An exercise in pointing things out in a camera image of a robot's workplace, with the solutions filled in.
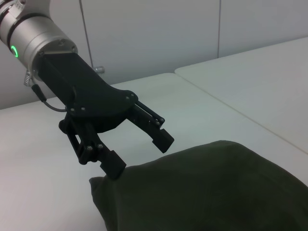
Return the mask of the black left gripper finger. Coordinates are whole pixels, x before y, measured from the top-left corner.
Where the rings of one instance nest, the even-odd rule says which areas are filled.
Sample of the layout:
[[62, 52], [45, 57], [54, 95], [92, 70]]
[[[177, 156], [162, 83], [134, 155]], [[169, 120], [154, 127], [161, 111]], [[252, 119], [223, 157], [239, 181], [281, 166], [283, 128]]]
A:
[[162, 153], [165, 153], [174, 142], [174, 138], [165, 129], [161, 129], [165, 119], [140, 101], [130, 109], [129, 121], [147, 133], [153, 139], [152, 143]]

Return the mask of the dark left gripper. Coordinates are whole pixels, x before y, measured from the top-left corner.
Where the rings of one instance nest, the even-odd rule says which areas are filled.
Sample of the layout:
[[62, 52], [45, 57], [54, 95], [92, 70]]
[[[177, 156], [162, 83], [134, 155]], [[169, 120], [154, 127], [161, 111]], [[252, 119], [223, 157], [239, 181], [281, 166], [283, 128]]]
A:
[[125, 120], [138, 96], [107, 84], [76, 53], [43, 55], [38, 76], [66, 106], [68, 115], [59, 129], [68, 136], [79, 163], [99, 161], [110, 179], [119, 178], [126, 163], [101, 141], [91, 122]]

